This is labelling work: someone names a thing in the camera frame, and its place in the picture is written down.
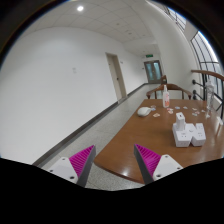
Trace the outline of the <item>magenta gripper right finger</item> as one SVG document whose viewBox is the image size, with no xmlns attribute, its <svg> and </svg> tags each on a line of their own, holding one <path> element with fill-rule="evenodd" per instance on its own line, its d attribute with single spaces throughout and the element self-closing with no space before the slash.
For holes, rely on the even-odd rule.
<svg viewBox="0 0 224 224">
<path fill-rule="evenodd" d="M 182 169 L 170 155 L 159 155 L 154 151 L 134 145 L 134 155 L 145 184 L 152 183 Z"/>
</svg>

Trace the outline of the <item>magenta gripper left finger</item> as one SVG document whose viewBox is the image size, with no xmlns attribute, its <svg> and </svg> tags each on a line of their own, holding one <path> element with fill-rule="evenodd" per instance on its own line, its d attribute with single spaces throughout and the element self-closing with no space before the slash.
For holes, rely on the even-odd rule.
<svg viewBox="0 0 224 224">
<path fill-rule="evenodd" d="M 48 169 L 48 172 L 85 187 L 95 156 L 96 147 L 92 145 L 70 158 L 61 157 Z"/>
</svg>

